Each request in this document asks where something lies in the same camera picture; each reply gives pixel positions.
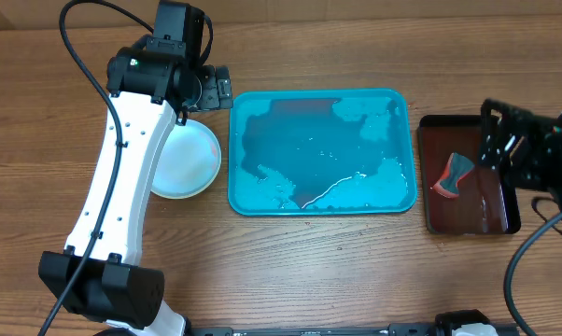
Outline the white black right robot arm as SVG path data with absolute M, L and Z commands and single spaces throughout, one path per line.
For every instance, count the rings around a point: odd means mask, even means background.
M 487 98 L 480 108 L 481 143 L 477 162 L 452 154 L 433 189 L 455 198 L 457 183 L 473 169 L 484 166 L 499 174 L 514 189 L 548 192 L 559 212 L 546 219 L 513 254 L 503 280 L 506 306 L 517 326 L 527 335 L 536 332 L 520 315 L 513 299 L 515 269 L 539 238 L 562 222 L 562 113 L 542 117 L 516 105 Z

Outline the light blue plate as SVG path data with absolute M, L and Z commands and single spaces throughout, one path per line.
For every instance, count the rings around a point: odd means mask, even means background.
M 221 162 L 221 148 L 214 133 L 201 122 L 189 119 L 169 134 L 151 191 L 166 199 L 195 196 L 213 183 Z

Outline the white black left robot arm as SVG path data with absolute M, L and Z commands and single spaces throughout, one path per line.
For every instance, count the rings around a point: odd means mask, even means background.
M 146 208 L 171 131 L 192 112 L 231 108 L 232 86 L 228 69 L 207 61 L 213 27 L 201 9 L 162 1 L 146 30 L 108 62 L 89 193 L 63 251 L 44 252 L 38 274 L 55 310 L 103 323 L 109 335 L 187 335 L 189 320 L 165 302 L 163 273 L 140 264 Z

